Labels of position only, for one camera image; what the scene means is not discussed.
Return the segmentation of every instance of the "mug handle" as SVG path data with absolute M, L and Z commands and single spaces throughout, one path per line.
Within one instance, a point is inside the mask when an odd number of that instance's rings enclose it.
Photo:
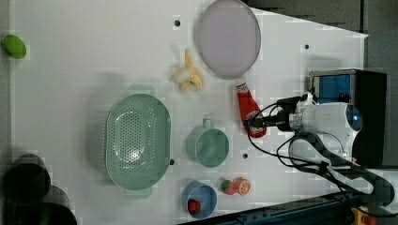
M 214 128 L 213 119 L 203 119 L 203 128 Z
M 128 90 L 129 96 L 135 94 L 147 94 L 155 97 L 156 91 L 155 88 L 149 84 L 135 83 L 129 87 Z

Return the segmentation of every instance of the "small red object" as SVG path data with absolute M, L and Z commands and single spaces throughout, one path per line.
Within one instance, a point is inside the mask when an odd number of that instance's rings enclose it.
M 365 216 L 362 218 L 362 222 L 366 225 L 377 225 L 377 220 L 375 217 Z
M 196 200 L 189 200 L 188 201 L 188 211 L 190 214 L 197 214 L 200 211 L 201 204 Z
M 257 103 L 254 101 L 251 92 L 244 80 L 237 80 L 237 98 L 239 100 L 239 109 L 240 109 L 240 118 L 242 121 L 250 120 L 254 118 L 258 112 L 260 112 L 260 108 Z M 260 113 L 257 118 L 262 118 L 263 114 Z M 257 128 L 257 127 L 249 127 L 245 126 L 246 132 L 249 132 L 250 136 L 253 138 L 261 138 L 267 133 L 267 128 Z
M 224 180 L 222 182 L 222 193 L 227 195 L 233 195 L 237 191 L 235 190 L 234 184 L 230 180 Z

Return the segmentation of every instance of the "black container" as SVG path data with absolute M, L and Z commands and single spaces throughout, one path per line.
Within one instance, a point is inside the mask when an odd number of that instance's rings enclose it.
M 43 203 L 41 205 L 39 224 L 77 225 L 77 220 L 65 205 L 58 203 Z
M 50 185 L 50 175 L 41 158 L 29 154 L 19 157 L 6 171 L 2 188 L 6 201 L 27 206 L 40 203 Z
M 50 190 L 44 197 L 43 203 L 62 204 L 69 208 L 69 198 L 67 193 L 65 193 L 65 191 L 56 186 L 50 186 Z

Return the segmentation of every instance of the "red bottle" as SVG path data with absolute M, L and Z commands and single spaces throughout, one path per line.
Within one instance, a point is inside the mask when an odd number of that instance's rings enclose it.
M 258 112 L 260 108 L 254 101 L 252 94 L 244 80 L 237 80 L 237 98 L 239 100 L 240 118 L 242 121 L 252 119 Z M 257 118 L 263 118 L 263 114 L 260 113 Z M 261 138 L 267 133 L 267 128 L 256 128 L 250 127 L 250 130 L 245 126 L 246 132 L 249 132 L 252 138 Z

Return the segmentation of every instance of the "green strainer basket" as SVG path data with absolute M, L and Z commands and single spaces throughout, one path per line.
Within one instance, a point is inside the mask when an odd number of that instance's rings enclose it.
M 134 88 L 135 94 L 117 102 L 109 113 L 106 168 L 122 188 L 143 190 L 156 184 L 167 170 L 171 120 L 152 87 Z

